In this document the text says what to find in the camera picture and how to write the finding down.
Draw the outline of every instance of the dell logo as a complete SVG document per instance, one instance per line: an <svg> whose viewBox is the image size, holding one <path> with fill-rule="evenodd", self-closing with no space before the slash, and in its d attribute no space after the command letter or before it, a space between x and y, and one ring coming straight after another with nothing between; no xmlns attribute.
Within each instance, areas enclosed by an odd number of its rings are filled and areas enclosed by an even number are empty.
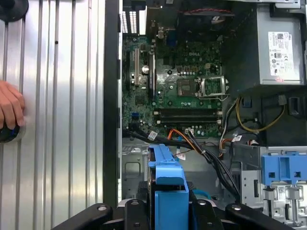
<svg viewBox="0 0 307 230"><path fill-rule="evenodd" d="M199 53L189 52L189 56L200 56Z"/></svg>

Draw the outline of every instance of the aluminum surface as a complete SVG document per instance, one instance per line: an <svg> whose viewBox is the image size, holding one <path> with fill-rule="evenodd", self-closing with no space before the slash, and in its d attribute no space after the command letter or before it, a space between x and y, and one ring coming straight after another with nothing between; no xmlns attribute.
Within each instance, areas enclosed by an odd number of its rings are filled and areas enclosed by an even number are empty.
<svg viewBox="0 0 307 230"><path fill-rule="evenodd" d="M104 10L30 0L0 22L0 76L26 102L24 137L0 146L0 229L49 230L102 202Z"/></svg>

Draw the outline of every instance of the motherboard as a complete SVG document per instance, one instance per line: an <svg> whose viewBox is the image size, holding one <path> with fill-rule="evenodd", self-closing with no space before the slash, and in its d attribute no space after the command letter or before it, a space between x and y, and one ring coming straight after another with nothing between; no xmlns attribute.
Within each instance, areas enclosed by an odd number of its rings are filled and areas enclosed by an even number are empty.
<svg viewBox="0 0 307 230"><path fill-rule="evenodd" d="M176 128L218 137L227 87L218 41L170 46L145 36L123 40L124 129L133 122L161 136Z"/></svg>

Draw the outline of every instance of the chip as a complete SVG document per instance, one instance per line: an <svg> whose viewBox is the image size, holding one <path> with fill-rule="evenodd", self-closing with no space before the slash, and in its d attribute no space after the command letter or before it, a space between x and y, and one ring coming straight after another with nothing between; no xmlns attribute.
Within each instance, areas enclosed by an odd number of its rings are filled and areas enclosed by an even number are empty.
<svg viewBox="0 0 307 230"><path fill-rule="evenodd" d="M195 82L194 79L178 79L177 80L177 95L180 97L194 97L195 96Z"/></svg>
<svg viewBox="0 0 307 230"><path fill-rule="evenodd" d="M135 96L135 104L136 105L144 105L145 98L143 96Z"/></svg>

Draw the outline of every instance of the blue plastic drive caddy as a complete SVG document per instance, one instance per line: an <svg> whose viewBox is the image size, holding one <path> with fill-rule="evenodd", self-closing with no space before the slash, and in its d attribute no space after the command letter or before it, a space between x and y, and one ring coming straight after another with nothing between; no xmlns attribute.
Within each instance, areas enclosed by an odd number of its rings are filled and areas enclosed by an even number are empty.
<svg viewBox="0 0 307 230"><path fill-rule="evenodd" d="M153 149L155 155L155 161L150 161L148 166L155 168L156 184L184 186L181 191L155 191L155 229L188 230L189 189L183 168L165 145L152 145L149 148Z"/></svg>

